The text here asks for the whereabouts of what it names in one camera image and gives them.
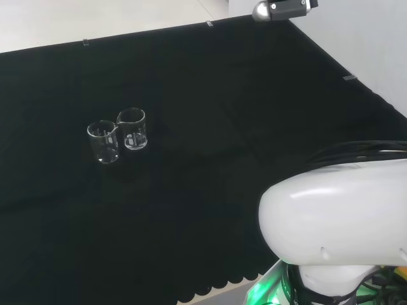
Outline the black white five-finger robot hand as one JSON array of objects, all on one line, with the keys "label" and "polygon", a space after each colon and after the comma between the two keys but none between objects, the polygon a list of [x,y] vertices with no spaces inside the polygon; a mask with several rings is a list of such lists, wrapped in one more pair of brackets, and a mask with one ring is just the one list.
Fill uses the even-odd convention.
[{"label": "black white five-finger robot hand", "polygon": [[260,1],[253,9],[252,17],[260,22],[289,20],[306,16],[318,5],[318,0]]}]

